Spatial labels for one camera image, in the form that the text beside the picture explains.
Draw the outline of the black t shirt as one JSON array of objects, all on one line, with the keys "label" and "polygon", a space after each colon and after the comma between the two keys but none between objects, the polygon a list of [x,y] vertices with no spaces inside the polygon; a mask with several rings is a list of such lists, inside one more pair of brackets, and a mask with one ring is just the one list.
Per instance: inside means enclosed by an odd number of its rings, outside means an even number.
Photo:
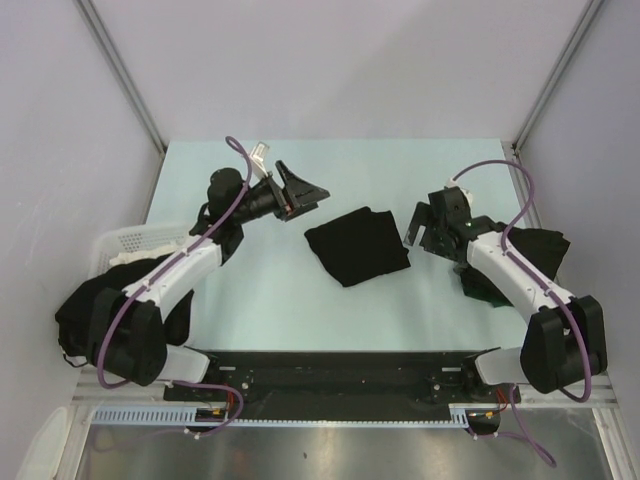
[{"label": "black t shirt", "polygon": [[326,272],[344,288],[411,267],[390,211],[362,207],[304,236]]}]

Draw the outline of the white plastic laundry basket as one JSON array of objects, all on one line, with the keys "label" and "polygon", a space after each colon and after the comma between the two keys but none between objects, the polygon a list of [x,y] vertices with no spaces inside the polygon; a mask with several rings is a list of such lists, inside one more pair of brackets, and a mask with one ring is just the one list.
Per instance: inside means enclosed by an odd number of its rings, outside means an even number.
[{"label": "white plastic laundry basket", "polygon": [[[188,230],[189,227],[184,222],[163,222],[109,231],[94,245],[89,279],[105,273],[110,268],[108,261],[118,253],[153,249],[171,242],[184,243]],[[63,352],[63,358],[70,366],[81,368],[92,363],[97,354],[93,352],[91,356],[84,358],[68,357]]]}]

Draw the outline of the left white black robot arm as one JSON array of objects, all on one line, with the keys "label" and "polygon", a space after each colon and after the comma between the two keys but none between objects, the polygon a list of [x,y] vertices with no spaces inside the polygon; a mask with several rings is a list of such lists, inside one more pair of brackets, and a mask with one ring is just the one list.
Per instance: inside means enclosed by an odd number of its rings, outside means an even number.
[{"label": "left white black robot arm", "polygon": [[102,387],[128,383],[148,386],[156,381],[185,384],[197,398],[214,397],[221,376],[209,368],[207,354],[186,342],[172,345],[166,321],[196,286],[222,267],[244,238],[244,224],[266,215],[287,222],[329,198],[328,190],[294,174],[277,162],[256,183],[233,168],[215,171],[207,201],[185,241],[164,261],[136,281],[105,288],[96,297],[89,323],[87,358],[97,369]]}]

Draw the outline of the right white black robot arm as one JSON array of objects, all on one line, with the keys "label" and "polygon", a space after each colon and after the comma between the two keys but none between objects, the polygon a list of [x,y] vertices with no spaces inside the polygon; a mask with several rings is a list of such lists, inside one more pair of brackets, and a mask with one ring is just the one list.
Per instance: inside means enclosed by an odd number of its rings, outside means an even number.
[{"label": "right white black robot arm", "polygon": [[408,245],[473,267],[511,303],[526,323],[523,344],[477,354],[461,376],[463,393],[484,401],[498,384],[528,384],[548,394],[576,383],[589,386],[608,368],[604,313],[592,296],[577,297],[547,278],[521,254],[506,228],[475,217],[463,190],[445,188],[415,206]]}]

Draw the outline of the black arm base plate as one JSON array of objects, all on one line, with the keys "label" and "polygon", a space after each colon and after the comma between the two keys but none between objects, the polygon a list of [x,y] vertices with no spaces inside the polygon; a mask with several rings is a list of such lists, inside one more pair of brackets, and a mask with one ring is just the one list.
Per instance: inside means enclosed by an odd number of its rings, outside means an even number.
[{"label": "black arm base plate", "polygon": [[396,423],[450,420],[450,406],[496,423],[507,384],[483,386],[472,351],[213,352],[203,388],[168,401],[229,402],[244,421]]}]

